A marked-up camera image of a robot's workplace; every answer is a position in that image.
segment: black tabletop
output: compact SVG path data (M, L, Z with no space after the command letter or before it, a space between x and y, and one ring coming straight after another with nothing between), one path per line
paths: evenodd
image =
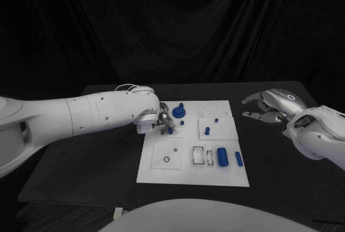
M345 172L327 160L306 158L270 126L241 116L260 111L241 100L270 88L291 91L309 107L319 106L296 81L148 85L161 101L228 100L245 164L248 188L136 183L143 135L133 124L74 136L50 144L18 195L20 201L138 208L169 199L222 201L289 219L345 220ZM83 95L113 91L92 85Z

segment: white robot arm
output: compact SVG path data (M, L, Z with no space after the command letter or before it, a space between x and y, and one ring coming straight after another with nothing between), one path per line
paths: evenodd
M0 177L53 141L130 122L139 134L155 125L175 129L168 107L149 87L41 101L0 97Z
M278 125L289 123L283 135L291 139L299 152L310 159L327 158L345 170L345 118L326 106L307 109L301 99L289 91L270 89L248 96L241 103L257 100L260 113L243 116Z

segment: black table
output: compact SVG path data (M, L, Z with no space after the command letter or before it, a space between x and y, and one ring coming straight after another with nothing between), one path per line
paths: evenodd
M24 185L23 202L74 203L138 208L153 202L195 198L222 201L267 211L291 220L345 220L345 172L327 160L307 159L270 126L241 116L260 111L241 100L270 88L290 90L314 107L296 81L148 85L161 101L228 100L248 188L138 184L143 135L133 124L80 135L50 144ZM116 85L87 86L82 95L112 91Z

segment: robotic hand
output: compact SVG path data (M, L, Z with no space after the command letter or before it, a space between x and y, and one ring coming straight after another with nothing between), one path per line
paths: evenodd
M301 99L281 89L258 92L241 103L254 100L264 113L244 112L243 116L271 125L286 119L281 133L291 139L299 152L313 160L327 158L345 170L345 114L326 106L307 109Z
M139 134L163 124L175 129L169 109L149 87L43 101L0 97L0 177L53 141L130 122Z

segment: black backdrop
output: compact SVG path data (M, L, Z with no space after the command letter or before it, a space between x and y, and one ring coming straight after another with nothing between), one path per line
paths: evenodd
M345 0L0 0L0 96L297 80L345 111L343 8Z

